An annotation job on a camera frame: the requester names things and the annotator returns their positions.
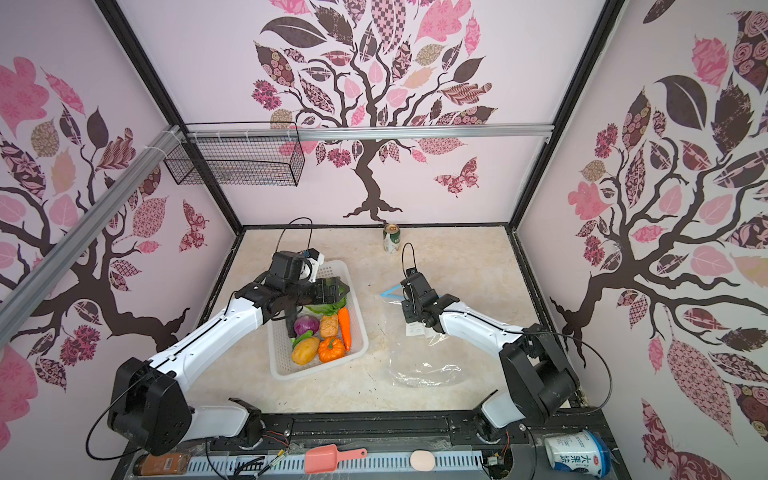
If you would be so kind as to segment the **brown wrinkled bread toy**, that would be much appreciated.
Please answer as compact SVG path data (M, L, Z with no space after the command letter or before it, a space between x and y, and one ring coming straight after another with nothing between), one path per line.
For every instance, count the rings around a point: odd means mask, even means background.
M337 338L339 334L339 320L336 314L323 316L320 320L318 334L321 338Z

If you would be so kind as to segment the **clear zip top bag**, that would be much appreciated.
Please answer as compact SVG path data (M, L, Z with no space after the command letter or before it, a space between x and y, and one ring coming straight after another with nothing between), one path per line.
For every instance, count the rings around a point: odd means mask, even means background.
M458 385L468 379L459 362L462 351L447 335L418 321L407 321L406 298L401 285L380 294L383 333L386 335L386 377L396 386L436 388Z

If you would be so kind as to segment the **orange pumpkin toy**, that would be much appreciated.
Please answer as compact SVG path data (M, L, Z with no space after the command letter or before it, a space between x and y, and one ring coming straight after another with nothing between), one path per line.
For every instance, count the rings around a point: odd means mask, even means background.
M338 337L326 338L318 346L317 356L322 363L329 363L344 358L346 347Z

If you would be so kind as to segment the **yellow potato toy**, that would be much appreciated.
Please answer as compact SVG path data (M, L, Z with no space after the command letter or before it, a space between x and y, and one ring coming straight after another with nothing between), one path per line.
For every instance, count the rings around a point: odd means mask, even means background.
M316 357L319 344L320 339L317 337L308 337L301 340L293 348L291 360L299 366L309 364Z

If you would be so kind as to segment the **white plastic perforated basket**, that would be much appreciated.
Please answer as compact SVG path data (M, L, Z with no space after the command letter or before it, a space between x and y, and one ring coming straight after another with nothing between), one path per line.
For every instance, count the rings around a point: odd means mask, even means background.
M340 367L367 353L369 339L354 289L336 303L303 308L292 327L268 324L271 375L295 380Z

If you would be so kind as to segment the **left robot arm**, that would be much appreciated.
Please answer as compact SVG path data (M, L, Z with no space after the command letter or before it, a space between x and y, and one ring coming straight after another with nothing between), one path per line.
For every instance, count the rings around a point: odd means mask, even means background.
M154 456L183 442L216 437L246 449L256 447L264 431L258 408L236 398L221 406L193 406L186 392L220 356L266 322L300 306L337 303L349 291L338 277L283 288L247 284L183 340L148 360L130 358L118 368L106 412L108 427Z

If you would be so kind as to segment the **orange carrot toy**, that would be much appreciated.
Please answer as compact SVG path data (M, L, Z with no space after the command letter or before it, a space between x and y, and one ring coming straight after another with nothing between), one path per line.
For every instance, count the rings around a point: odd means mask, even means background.
M352 347L351 319L346 307L342 307L338 311L338 323L345 351L349 352Z

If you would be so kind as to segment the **purple onion toy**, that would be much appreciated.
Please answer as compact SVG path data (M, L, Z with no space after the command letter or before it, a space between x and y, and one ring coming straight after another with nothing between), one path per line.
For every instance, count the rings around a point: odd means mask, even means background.
M301 337L302 335L309 332L311 335L316 334L319 331L320 328L320 320L317 317L313 316L301 316L298 317L294 322L294 333L297 337Z

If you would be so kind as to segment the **green beverage can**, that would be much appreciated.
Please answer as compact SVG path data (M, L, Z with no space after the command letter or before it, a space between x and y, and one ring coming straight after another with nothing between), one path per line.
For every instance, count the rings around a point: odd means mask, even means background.
M400 248L401 230L398 225L389 223L383 230L384 251L393 254Z

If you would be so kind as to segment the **beige oval sponge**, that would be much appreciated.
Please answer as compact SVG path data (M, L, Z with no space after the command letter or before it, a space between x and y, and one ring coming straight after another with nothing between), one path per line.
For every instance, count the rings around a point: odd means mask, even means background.
M435 455L426 450L416 450L410 455L410 466L418 472L430 472L436 468Z

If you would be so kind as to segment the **pink plastic scoop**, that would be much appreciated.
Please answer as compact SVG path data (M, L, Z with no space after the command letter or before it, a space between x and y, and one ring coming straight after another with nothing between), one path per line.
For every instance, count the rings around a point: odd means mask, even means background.
M362 460L367 456L365 448L340 451L335 444L315 447L305 453L304 473L332 473L342 461Z

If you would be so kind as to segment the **brown sauce bottle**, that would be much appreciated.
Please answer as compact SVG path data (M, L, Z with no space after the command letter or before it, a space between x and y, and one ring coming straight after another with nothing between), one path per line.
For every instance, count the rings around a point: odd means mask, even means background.
M140 477L184 475L190 460L191 456L187 453L145 454L136 460L132 473Z

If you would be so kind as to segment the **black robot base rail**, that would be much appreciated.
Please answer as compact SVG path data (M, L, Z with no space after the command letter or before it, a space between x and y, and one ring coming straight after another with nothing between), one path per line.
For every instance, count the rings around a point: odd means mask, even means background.
M514 422L496 433L482 429L476 412L471 410L261 412L261 420L263 437L254 448L243 448L222 437L178 444L168 453L189 454L187 472L163 478L307 478L305 453L335 444L340 451L368 451L365 459L342 461L335 472L328 474L336 479L565 479L567 473L550 467L543 439L582 430L597 435L610 450L612 470L608 478L630 476L603 415L583 408L565 410L546 424ZM435 455L433 471L418 472L410 466L410 455L416 450ZM152 455L129 441L114 478L144 478L132 471L136 460L145 454Z

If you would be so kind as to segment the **aluminium rail back wall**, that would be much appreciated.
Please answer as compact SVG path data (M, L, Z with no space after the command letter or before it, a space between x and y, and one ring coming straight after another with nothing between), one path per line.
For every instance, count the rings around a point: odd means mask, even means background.
M274 138L296 141L336 140L380 140L380 139L423 139L423 138L483 138L483 137L544 137L549 138L554 126L551 124L478 124L438 126L395 126L395 127L350 127L350 128L265 128L225 129L222 125L208 125L206 129L193 130L187 126L186 137L190 141L203 139L245 139Z

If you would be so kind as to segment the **aluminium rail left wall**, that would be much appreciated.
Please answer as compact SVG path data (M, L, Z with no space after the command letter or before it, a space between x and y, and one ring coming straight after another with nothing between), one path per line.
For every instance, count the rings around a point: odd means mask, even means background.
M55 288L76 263L79 256L107 226L132 192L152 170L176 147L184 135L177 125L161 131L140 153L138 158L106 190L94 206L79 219L68 233L44 256L38 267L31 270L1 305L1 344L6 345L32 316L37 306Z

